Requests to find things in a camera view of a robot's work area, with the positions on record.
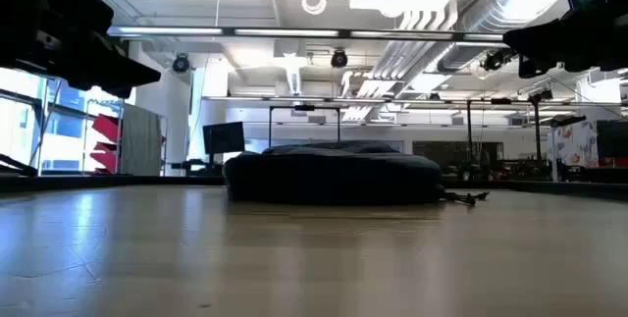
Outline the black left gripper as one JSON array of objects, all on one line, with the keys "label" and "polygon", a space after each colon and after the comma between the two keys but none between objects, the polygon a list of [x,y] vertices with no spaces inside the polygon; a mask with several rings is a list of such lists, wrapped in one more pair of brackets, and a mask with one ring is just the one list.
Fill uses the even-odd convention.
[{"label": "black left gripper", "polygon": [[65,79],[120,98],[161,73],[109,38],[114,11],[102,0],[1,0],[1,66]]}]

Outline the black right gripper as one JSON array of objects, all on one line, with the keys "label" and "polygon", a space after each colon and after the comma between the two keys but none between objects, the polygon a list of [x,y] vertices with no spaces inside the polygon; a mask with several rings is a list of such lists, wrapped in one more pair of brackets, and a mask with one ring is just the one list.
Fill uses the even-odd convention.
[{"label": "black right gripper", "polygon": [[568,73],[627,67],[627,7],[587,8],[537,26],[512,29],[502,41],[519,57],[518,76],[531,79],[561,66]]}]

